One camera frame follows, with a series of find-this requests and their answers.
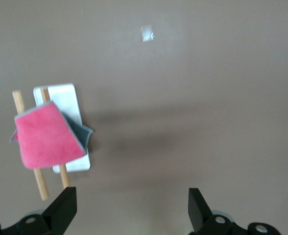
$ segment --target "gray surface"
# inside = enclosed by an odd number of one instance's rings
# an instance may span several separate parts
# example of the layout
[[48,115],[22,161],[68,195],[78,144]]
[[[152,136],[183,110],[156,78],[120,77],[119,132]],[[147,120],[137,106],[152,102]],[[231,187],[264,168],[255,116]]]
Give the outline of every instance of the gray surface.
[[[143,43],[141,26],[154,40]],[[0,0],[0,222],[43,209],[8,140],[35,86],[73,82],[92,168],[67,234],[184,235],[188,187],[288,235],[288,0]]]

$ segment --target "pink microfiber towel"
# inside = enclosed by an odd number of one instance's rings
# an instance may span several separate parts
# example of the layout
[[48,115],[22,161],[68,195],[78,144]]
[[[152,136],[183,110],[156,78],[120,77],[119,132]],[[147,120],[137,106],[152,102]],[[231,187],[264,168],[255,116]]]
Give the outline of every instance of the pink microfiber towel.
[[53,102],[15,116],[15,123],[26,168],[63,165],[86,154],[86,149]]

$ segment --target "wooden stick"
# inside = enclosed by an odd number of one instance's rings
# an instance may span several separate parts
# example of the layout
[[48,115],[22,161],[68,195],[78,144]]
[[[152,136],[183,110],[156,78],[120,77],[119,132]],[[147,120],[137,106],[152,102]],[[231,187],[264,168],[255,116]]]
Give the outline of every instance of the wooden stick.
[[[22,99],[22,94],[20,91],[13,91],[12,92],[13,99],[15,101],[15,105],[17,108],[18,114],[23,113],[25,111],[24,108],[24,101]],[[37,182],[37,187],[40,191],[40,195],[42,200],[47,200],[48,199],[48,190],[45,182],[45,178],[43,176],[42,170],[41,169],[33,169],[34,175],[36,178]]]
[[[43,102],[50,101],[50,96],[49,96],[47,88],[41,89],[41,94],[42,94]],[[65,164],[59,165],[59,169],[60,169],[60,176],[61,176],[63,187],[64,188],[70,187],[70,180],[69,180],[69,175],[67,173],[66,165]]]

